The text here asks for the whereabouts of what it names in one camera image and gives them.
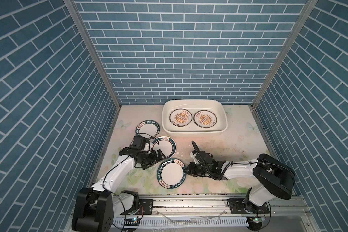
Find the green red rim plate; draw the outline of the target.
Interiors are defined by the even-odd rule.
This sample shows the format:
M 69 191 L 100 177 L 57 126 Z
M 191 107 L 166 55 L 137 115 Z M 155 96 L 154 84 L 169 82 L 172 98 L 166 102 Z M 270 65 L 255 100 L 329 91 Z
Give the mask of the green red rim plate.
M 171 137 L 161 136 L 154 140 L 153 150 L 161 150 L 163 155 L 168 159 L 176 153 L 177 145 Z

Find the small green rim plate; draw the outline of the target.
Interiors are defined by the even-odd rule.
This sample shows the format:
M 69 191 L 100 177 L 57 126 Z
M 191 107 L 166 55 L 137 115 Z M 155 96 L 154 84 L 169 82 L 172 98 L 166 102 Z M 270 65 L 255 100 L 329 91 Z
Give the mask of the small green rim plate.
M 145 120 L 139 123 L 135 129 L 135 134 L 145 138 L 156 138 L 160 133 L 160 125 L 154 120 Z

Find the orange sunburst plate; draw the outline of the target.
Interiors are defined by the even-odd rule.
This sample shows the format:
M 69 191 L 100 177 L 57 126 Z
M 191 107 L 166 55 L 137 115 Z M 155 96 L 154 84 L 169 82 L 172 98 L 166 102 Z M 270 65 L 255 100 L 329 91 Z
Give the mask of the orange sunburst plate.
M 217 117 L 211 111 L 201 110 L 195 114 L 194 122 L 200 128 L 211 128 L 216 125 Z
M 176 109 L 169 116 L 170 122 L 177 127 L 184 127 L 192 122 L 192 114 L 186 109 Z

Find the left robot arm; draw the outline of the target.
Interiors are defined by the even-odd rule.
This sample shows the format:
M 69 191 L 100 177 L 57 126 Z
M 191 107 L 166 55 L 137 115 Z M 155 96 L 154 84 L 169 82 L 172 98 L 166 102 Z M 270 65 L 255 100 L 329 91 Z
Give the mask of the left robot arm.
M 149 151 L 149 147 L 142 150 L 123 148 L 116 163 L 101 180 L 79 191 L 73 213 L 72 230 L 107 232 L 116 216 L 139 210 L 138 192 L 125 190 L 117 195 L 116 190 L 137 163 L 145 170 L 165 158 L 160 149 Z

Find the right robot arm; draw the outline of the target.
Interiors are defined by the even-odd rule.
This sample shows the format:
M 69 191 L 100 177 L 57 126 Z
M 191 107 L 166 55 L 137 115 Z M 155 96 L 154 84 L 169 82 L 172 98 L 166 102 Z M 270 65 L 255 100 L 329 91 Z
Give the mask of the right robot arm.
M 245 162 L 216 161 L 204 151 L 191 152 L 193 162 L 184 173 L 192 177 L 207 177 L 216 181 L 235 178 L 251 179 L 255 184 L 249 188 L 242 206 L 248 213 L 257 213 L 273 198 L 291 199 L 295 184 L 295 172 L 267 154 Z

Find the white plastic bin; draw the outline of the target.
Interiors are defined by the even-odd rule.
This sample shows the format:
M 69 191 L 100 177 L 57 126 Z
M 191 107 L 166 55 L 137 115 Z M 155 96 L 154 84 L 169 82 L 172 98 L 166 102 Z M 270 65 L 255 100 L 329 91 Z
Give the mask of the white plastic bin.
M 192 122 L 184 127 L 174 126 L 170 120 L 170 114 L 176 109 L 186 109 L 192 114 Z M 194 122 L 194 116 L 198 111 L 208 110 L 217 117 L 217 123 L 211 128 L 200 128 Z M 222 104 L 216 100 L 186 99 L 170 100 L 165 103 L 162 110 L 162 127 L 166 133 L 173 137 L 191 137 L 219 135 L 228 128 L 228 120 Z

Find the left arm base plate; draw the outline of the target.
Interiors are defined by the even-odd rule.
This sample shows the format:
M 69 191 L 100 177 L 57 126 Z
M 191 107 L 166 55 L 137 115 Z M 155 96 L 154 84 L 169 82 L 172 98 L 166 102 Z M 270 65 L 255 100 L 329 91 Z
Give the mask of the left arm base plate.
M 120 215 L 151 215 L 153 211 L 153 199 L 132 200 L 130 198 L 123 198 L 122 202 L 113 198 L 114 216 Z

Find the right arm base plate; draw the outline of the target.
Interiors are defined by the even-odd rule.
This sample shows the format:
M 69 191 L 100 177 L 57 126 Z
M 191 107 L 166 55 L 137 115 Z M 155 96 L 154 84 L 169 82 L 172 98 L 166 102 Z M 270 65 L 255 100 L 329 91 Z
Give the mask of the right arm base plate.
M 262 206 L 256 206 L 253 203 L 246 202 L 241 198 L 230 198 L 227 200 L 231 214 L 269 214 L 270 208 L 267 203 Z

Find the aluminium rail frame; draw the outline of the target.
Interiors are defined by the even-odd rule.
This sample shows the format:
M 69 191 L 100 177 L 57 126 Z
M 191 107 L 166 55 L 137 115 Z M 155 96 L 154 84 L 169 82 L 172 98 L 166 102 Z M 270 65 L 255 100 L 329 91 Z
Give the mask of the aluminium rail frame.
M 120 215 L 118 218 L 128 218 L 131 221 L 139 222 L 146 217 L 246 217 L 249 223 L 248 227 L 241 227 L 246 231 L 303 231 L 316 232 L 318 225 L 313 218 L 302 197 L 292 197 L 290 200 L 272 199 L 267 202 L 269 214 L 231 214 L 227 206 L 227 200 L 230 198 L 241 198 L 241 194 L 215 194 L 215 195 L 139 195 L 139 200 L 153 199 L 153 211 L 151 215 Z M 73 213 L 70 219 L 68 231 L 72 230 Z M 194 229 L 223 228 L 223 227 L 189 227 Z M 143 229 L 119 228 L 114 225 L 110 230 L 138 232 Z

